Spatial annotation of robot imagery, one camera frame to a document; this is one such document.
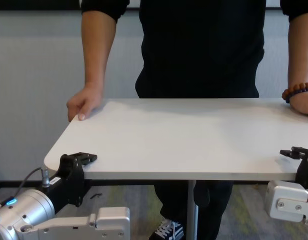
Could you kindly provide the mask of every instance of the man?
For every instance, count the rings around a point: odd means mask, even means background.
[[[101,104],[118,18],[129,0],[83,0],[85,87],[68,103],[68,119],[86,119]],[[308,83],[308,0],[281,0],[289,16],[288,86]],[[266,0],[141,0],[143,70],[140,98],[258,98],[256,70],[264,55]],[[308,92],[290,99],[308,114]],[[229,181],[199,181],[198,240],[216,239],[231,195]],[[150,240],[180,240],[186,228],[187,186],[155,186],[165,220]]]

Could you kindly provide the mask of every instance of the black shirt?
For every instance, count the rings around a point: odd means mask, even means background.
[[[129,0],[83,0],[116,21]],[[281,0],[289,20],[308,0]],[[257,98],[266,0],[141,0],[141,98]]]

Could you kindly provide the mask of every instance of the cable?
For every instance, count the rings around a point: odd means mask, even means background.
[[[38,170],[41,170],[40,167],[38,168],[35,168],[33,171],[31,171],[27,176],[26,178],[22,181],[22,183],[19,185],[15,195],[14,195],[14,198],[20,193],[22,187],[24,186],[24,184],[26,183],[26,181],[30,178],[30,176],[32,176],[33,173],[37,172]]]

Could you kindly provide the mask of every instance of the white table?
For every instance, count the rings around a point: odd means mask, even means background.
[[[47,154],[98,159],[85,178],[190,180],[187,240],[196,239],[195,180],[290,181],[300,164],[280,156],[308,148],[308,116],[281,99],[110,99],[85,121],[75,118]]]

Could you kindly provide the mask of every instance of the gray carpet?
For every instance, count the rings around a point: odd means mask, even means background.
[[[2,188],[0,201],[14,191],[14,188]],[[268,217],[264,211],[265,191],[266,185],[234,186],[217,240],[308,240],[308,226]],[[102,196],[90,199],[96,193]],[[93,187],[81,207],[68,205],[57,216],[87,216],[101,207],[122,206],[130,208],[131,240],[147,240],[162,220],[161,203],[152,186]]]

